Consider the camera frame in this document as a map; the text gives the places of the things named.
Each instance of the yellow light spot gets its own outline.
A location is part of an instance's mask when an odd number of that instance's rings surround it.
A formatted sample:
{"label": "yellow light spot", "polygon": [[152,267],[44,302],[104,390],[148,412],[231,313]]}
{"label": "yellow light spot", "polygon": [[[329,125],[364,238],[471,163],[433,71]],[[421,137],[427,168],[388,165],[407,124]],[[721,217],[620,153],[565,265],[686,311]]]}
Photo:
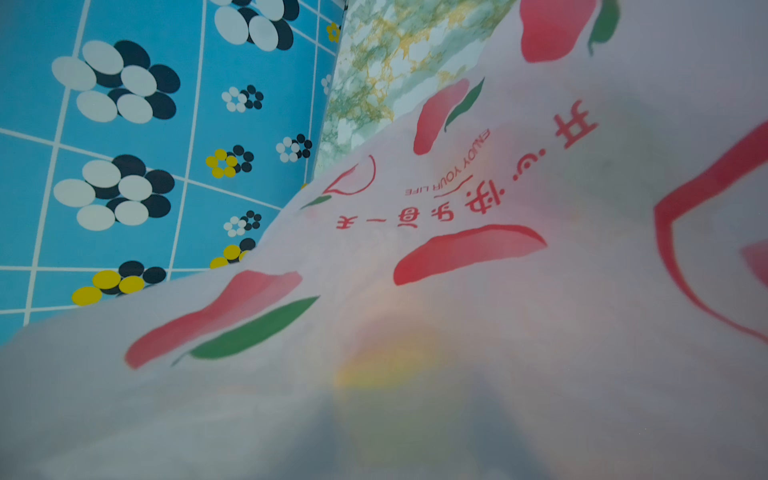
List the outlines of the yellow light spot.
{"label": "yellow light spot", "polygon": [[210,261],[210,268],[219,268],[220,266],[227,266],[230,263],[224,257],[216,257]]}
{"label": "yellow light spot", "polygon": [[115,288],[120,283],[120,274],[112,270],[103,270],[94,275],[94,286],[102,290]]}
{"label": "yellow light spot", "polygon": [[84,286],[83,288],[78,288],[74,293],[72,293],[72,302],[75,305],[93,305],[99,300],[101,300],[101,290],[95,286]]}
{"label": "yellow light spot", "polygon": [[122,293],[136,293],[144,288],[144,279],[140,276],[126,276],[120,281]]}
{"label": "yellow light spot", "polygon": [[240,247],[237,245],[229,245],[224,249],[224,258],[227,260],[235,260],[240,256]]}
{"label": "yellow light spot", "polygon": [[436,367],[441,352],[434,339],[401,339],[359,354],[336,373],[339,388],[386,389],[402,385],[419,373]]}

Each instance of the marble surface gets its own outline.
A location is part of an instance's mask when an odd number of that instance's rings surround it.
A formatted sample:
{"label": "marble surface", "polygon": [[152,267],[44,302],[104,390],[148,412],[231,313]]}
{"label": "marble surface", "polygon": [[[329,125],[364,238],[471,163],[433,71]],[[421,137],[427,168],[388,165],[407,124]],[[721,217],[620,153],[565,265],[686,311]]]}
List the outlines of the marble surface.
{"label": "marble surface", "polygon": [[514,3],[350,0],[315,175],[472,68]]}

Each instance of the white grout line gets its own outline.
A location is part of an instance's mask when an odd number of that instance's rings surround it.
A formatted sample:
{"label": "white grout line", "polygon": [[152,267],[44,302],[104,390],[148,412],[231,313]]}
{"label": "white grout line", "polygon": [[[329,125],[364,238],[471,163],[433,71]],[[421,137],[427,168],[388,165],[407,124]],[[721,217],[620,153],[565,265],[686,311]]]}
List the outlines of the white grout line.
{"label": "white grout line", "polygon": [[[0,271],[15,271],[15,272],[28,272],[32,270],[31,266],[16,266],[16,265],[0,265]],[[117,272],[117,268],[99,268],[97,266],[38,266],[38,272],[103,272],[104,270],[112,270]],[[210,270],[208,268],[174,268],[174,272],[204,272]]]}
{"label": "white grout line", "polygon": [[13,130],[6,130],[4,128],[0,128],[0,134],[6,134],[6,135],[10,135],[11,137],[21,138],[29,141],[35,141],[43,145],[48,145],[48,146],[53,145],[53,142],[50,140],[45,140],[44,138],[39,138],[39,137],[32,137],[31,135],[23,134],[21,132],[17,132]]}
{"label": "white grout line", "polygon": [[187,201],[187,187],[189,187],[190,168],[192,166],[192,151],[194,149],[194,132],[197,128],[197,108],[200,105],[200,83],[203,77],[203,49],[205,47],[205,18],[208,10],[208,0],[203,0],[203,20],[200,23],[200,56],[197,58],[197,85],[194,92],[194,109],[192,110],[192,129],[190,132],[190,146],[187,151],[187,169],[184,171],[184,186],[181,190],[181,202],[179,203],[179,220],[176,222],[174,245],[170,249],[170,262],[168,264],[168,278],[173,275],[174,260],[176,260],[176,247],[179,244],[179,232],[181,231],[181,218],[184,215],[184,203]]}
{"label": "white grout line", "polygon": [[322,13],[320,13],[320,4],[319,4],[319,3],[317,4],[317,10],[315,10],[315,9],[314,9],[314,8],[312,8],[312,7],[310,7],[310,6],[309,6],[309,5],[307,5],[306,3],[302,2],[301,0],[299,0],[299,5],[303,6],[304,8],[306,8],[307,10],[309,10],[310,12],[312,12],[313,14],[317,15],[318,17],[322,18],[322,19],[323,19],[323,20],[325,20],[326,22],[328,22],[328,23],[333,23],[333,20],[331,20],[330,18],[328,18],[328,17],[326,17],[325,15],[323,15]]}
{"label": "white grout line", "polygon": [[[317,8],[320,8],[320,0],[317,0]],[[320,37],[320,16],[317,16],[317,29],[315,30],[315,67],[312,69],[312,101],[310,102],[310,132],[306,136],[307,138],[312,137],[312,119],[314,119],[314,111],[315,111],[315,88],[317,86],[315,85],[317,83],[317,47],[320,45],[319,43],[319,37]],[[306,183],[306,175],[309,173],[310,170],[310,158],[307,157],[304,159],[304,182],[302,185]]]}
{"label": "white grout line", "polygon": [[[80,53],[80,47],[83,43],[83,31],[85,30],[85,21],[88,18],[88,9],[91,7],[91,0],[83,2],[83,11],[80,14],[80,23],[78,33],[74,38],[74,47],[72,48],[72,57],[76,58]],[[32,254],[32,269],[29,275],[29,285],[27,287],[27,303],[24,311],[24,325],[29,324],[29,313],[32,308],[32,295],[35,292],[35,277],[37,276],[38,262],[40,261],[40,249],[43,241],[43,231],[45,230],[45,218],[48,215],[48,203],[51,200],[51,188],[53,186],[53,174],[56,170],[56,159],[58,150],[61,146],[61,132],[64,131],[64,119],[67,116],[67,107],[69,105],[69,96],[71,90],[64,89],[64,97],[61,99],[61,109],[58,112],[58,123],[56,124],[56,135],[53,139],[53,150],[51,151],[51,162],[48,164],[48,176],[45,178],[45,191],[43,193],[43,204],[40,209],[40,219],[38,220],[38,234],[35,238],[35,250]]]}
{"label": "white grout line", "polygon": [[88,155],[89,157],[100,158],[102,160],[112,161],[112,159],[114,158],[114,157],[110,157],[108,155],[97,154],[97,153],[92,152],[92,151],[83,150],[82,148],[71,147],[69,145],[59,145],[59,147],[62,150],[74,151],[76,154]]}
{"label": "white grout line", "polygon": [[298,31],[298,30],[296,30],[296,28],[295,28],[295,27],[291,27],[291,29],[292,29],[294,32],[296,32],[297,34],[299,34],[299,35],[301,35],[302,37],[306,38],[307,40],[311,41],[311,42],[312,42],[313,44],[315,44],[316,46],[318,46],[318,47],[322,48],[323,50],[327,51],[328,53],[330,53],[330,54],[331,54],[331,55],[333,55],[334,57],[336,56],[336,54],[333,52],[333,50],[329,49],[328,47],[326,47],[325,45],[323,45],[323,44],[319,43],[318,41],[315,41],[313,38],[310,38],[310,37],[309,37],[309,36],[308,36],[306,33],[302,32],[302,31]]}
{"label": "white grout line", "polygon": [[[29,309],[30,312],[53,312],[55,310],[72,310],[78,308],[78,305],[61,305],[61,306],[39,306],[37,308]],[[8,310],[0,310],[0,315],[7,315],[9,313],[26,313],[26,308],[14,308]]]}
{"label": "white grout line", "polygon": [[193,185],[197,185],[198,187],[207,188],[208,190],[213,190],[214,192],[220,192],[222,194],[227,194],[227,195],[230,195],[232,197],[241,198],[243,200],[248,200],[249,202],[254,202],[255,204],[259,204],[259,205],[263,205],[265,207],[273,208],[273,209],[275,209],[277,211],[281,211],[282,210],[282,208],[276,207],[276,206],[274,206],[272,204],[268,204],[267,202],[263,202],[261,200],[256,200],[255,198],[251,198],[251,197],[246,197],[245,195],[236,194],[234,192],[228,192],[226,190],[220,189],[219,187],[214,187],[213,185],[202,184],[201,182],[198,182],[198,181],[195,181],[195,180],[189,180],[189,179],[187,179],[187,182],[190,183],[190,184],[193,184]]}

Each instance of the white plastic bag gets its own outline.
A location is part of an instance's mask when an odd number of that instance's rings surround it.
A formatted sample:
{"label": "white plastic bag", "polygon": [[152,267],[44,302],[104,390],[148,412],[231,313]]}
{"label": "white plastic bag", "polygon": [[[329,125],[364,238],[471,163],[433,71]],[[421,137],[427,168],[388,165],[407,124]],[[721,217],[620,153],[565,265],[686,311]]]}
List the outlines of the white plastic bag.
{"label": "white plastic bag", "polygon": [[768,478],[768,6],[519,3],[242,263],[0,350],[0,476]]}

